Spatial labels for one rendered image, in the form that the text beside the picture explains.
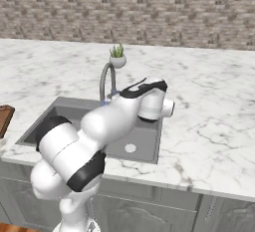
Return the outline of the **grey curved sink faucet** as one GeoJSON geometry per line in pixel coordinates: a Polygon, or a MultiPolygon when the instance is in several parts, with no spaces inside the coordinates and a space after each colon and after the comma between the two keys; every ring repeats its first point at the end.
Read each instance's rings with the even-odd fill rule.
{"type": "Polygon", "coordinates": [[[111,93],[108,95],[108,99],[111,99],[114,95],[118,93],[117,91],[117,85],[116,85],[116,70],[112,63],[106,63],[103,71],[101,73],[100,78],[100,104],[101,106],[104,106],[106,104],[106,93],[105,93],[105,84],[106,84],[106,78],[108,70],[111,71],[111,93]]]}

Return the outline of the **grey sink basin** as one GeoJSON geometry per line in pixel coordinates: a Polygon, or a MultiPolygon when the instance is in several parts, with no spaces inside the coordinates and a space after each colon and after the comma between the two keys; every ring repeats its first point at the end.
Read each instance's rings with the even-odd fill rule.
{"type": "MultiPolygon", "coordinates": [[[[79,130],[82,117],[99,105],[100,102],[94,100],[57,97],[16,143],[36,148],[36,129],[51,116],[64,116],[79,130]]],[[[128,135],[106,147],[107,157],[157,164],[161,129],[162,119],[149,123],[138,118],[128,135]]]]}

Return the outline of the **brown wooden cutting board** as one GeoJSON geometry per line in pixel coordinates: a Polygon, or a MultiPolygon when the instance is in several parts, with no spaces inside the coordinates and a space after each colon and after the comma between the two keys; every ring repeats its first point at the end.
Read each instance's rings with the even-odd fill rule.
{"type": "Polygon", "coordinates": [[[0,138],[3,138],[9,123],[12,119],[15,109],[11,106],[0,106],[0,138]]]}

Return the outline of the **green plant in white pot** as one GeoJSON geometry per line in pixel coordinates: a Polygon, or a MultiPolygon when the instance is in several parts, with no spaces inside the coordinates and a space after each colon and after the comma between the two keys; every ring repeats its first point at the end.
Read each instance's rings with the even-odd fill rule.
{"type": "Polygon", "coordinates": [[[110,49],[110,54],[110,62],[116,69],[122,68],[127,63],[123,44],[119,44],[117,47],[110,49]]]}

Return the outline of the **grey false drawer front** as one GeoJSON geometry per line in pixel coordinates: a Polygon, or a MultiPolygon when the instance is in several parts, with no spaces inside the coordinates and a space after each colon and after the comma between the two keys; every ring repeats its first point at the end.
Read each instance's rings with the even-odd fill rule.
{"type": "Polygon", "coordinates": [[[135,200],[145,200],[189,211],[196,210],[198,201],[198,194],[196,193],[113,179],[102,180],[100,193],[135,200]]]}

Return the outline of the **grey cabinet door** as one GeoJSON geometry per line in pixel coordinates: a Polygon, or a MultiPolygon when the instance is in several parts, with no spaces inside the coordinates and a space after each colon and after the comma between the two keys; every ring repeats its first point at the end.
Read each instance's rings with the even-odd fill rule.
{"type": "Polygon", "coordinates": [[[255,202],[217,197],[209,222],[212,196],[203,196],[193,232],[255,232],[255,202]]]}
{"type": "Polygon", "coordinates": [[[191,232],[196,212],[96,195],[94,216],[102,232],[191,232]]]}
{"type": "Polygon", "coordinates": [[[31,171],[30,165],[0,160],[0,202],[12,224],[52,232],[61,221],[59,203],[34,195],[31,171]]]}

